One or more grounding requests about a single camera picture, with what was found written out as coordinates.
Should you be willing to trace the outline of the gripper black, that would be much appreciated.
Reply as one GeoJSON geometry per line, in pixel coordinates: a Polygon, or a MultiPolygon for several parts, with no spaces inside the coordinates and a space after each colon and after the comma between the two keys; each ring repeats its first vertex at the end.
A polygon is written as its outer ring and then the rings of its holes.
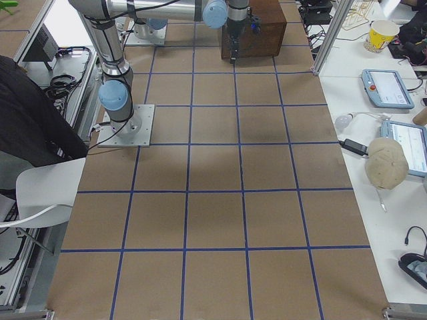
{"type": "Polygon", "coordinates": [[[248,21],[249,19],[243,19],[240,21],[228,19],[228,38],[230,40],[231,64],[235,64],[240,56],[240,37],[243,35],[248,21]]]}

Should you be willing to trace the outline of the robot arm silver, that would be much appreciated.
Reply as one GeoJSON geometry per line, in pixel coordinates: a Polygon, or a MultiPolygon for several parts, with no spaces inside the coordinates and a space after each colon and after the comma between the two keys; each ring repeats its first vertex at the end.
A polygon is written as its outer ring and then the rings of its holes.
{"type": "Polygon", "coordinates": [[[123,55],[115,20],[173,19],[203,21],[207,1],[70,1],[79,13],[101,62],[106,81],[118,80],[131,90],[133,71],[123,55]]]}
{"type": "Polygon", "coordinates": [[[226,28],[230,63],[240,57],[241,38],[248,24],[248,1],[161,1],[145,19],[152,28],[169,19],[203,22],[211,29],[226,28]]]}

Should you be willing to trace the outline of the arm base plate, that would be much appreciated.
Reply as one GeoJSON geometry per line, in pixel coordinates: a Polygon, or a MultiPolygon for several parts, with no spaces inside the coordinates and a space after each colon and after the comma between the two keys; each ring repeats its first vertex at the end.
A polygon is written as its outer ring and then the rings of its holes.
{"type": "Polygon", "coordinates": [[[113,122],[111,125],[109,115],[105,111],[103,121],[108,122],[99,130],[97,144],[99,147],[149,147],[155,105],[134,105],[133,117],[123,124],[113,122]]]}
{"type": "Polygon", "coordinates": [[[165,43],[167,26],[155,30],[149,25],[134,26],[134,23],[131,21],[128,29],[131,33],[125,41],[127,46],[163,46],[165,43]]]}

